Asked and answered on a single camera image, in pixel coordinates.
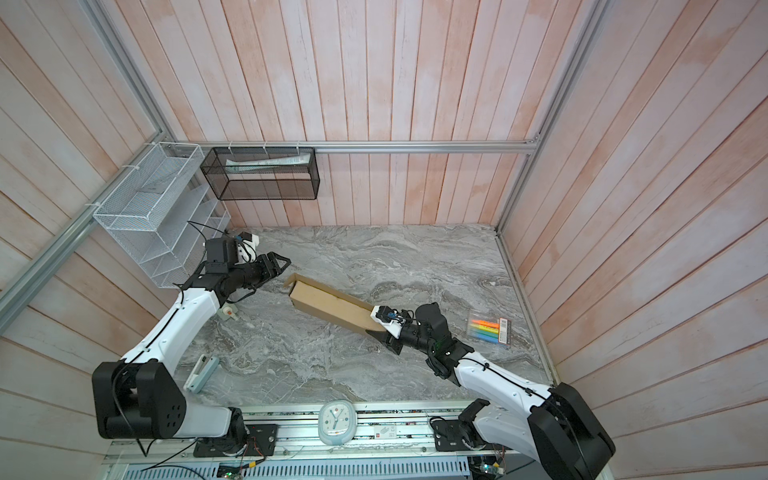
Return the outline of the brown cardboard box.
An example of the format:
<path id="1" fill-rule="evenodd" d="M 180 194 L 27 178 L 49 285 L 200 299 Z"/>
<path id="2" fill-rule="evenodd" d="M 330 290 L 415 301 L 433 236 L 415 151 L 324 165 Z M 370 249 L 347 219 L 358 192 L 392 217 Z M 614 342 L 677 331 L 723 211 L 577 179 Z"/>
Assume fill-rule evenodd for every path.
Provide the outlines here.
<path id="1" fill-rule="evenodd" d="M 317 280 L 294 273 L 284 283 L 293 306 L 306 314 L 366 335 L 385 332 L 371 318 L 373 305 L 338 291 Z"/>

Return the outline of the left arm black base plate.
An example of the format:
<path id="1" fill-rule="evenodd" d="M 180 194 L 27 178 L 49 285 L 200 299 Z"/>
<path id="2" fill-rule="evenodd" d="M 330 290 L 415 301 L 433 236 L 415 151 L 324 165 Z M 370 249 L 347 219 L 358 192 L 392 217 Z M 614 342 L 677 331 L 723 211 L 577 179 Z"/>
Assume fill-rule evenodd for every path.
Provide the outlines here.
<path id="1" fill-rule="evenodd" d="M 224 437 L 200 439 L 193 457 L 269 457 L 275 452 L 277 433 L 277 424 L 245 424 Z"/>

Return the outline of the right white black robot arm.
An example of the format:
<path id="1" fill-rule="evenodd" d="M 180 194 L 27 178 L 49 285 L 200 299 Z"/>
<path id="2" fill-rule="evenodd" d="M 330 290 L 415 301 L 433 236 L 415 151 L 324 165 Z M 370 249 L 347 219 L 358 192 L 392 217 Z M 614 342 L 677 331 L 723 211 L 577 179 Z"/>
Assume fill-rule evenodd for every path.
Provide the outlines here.
<path id="1" fill-rule="evenodd" d="M 547 386 L 487 360 L 455 337 L 436 303 L 414 311 L 376 306 L 381 330 L 372 337 L 395 354 L 411 347 L 442 379 L 477 394 L 439 436 L 457 447 L 505 447 L 538 462 L 552 479 L 595 479 L 616 452 L 613 440 L 579 392 L 566 383 Z"/>

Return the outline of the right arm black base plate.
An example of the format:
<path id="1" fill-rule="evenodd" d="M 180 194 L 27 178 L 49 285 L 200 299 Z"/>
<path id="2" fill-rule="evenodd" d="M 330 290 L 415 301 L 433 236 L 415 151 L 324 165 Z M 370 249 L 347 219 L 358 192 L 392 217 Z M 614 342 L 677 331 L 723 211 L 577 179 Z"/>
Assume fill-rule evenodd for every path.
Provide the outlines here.
<path id="1" fill-rule="evenodd" d="M 439 452 L 475 451 L 486 447 L 467 422 L 431 417 L 429 426 L 433 431 L 435 449 Z"/>

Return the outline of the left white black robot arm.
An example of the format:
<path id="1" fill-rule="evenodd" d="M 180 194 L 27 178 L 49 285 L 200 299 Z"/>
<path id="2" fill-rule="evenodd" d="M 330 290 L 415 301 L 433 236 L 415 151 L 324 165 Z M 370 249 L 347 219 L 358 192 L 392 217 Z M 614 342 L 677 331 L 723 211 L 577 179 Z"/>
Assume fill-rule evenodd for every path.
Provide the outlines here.
<path id="1" fill-rule="evenodd" d="M 189 402 L 173 374 L 197 333 L 233 293 L 252 295 L 290 266 L 289 258 L 275 252 L 257 253 L 257 244 L 247 232 L 208 240 L 203 259 L 158 324 L 120 360 L 94 370 L 102 438 L 197 439 L 224 456 L 243 453 L 249 430 L 241 410 Z"/>

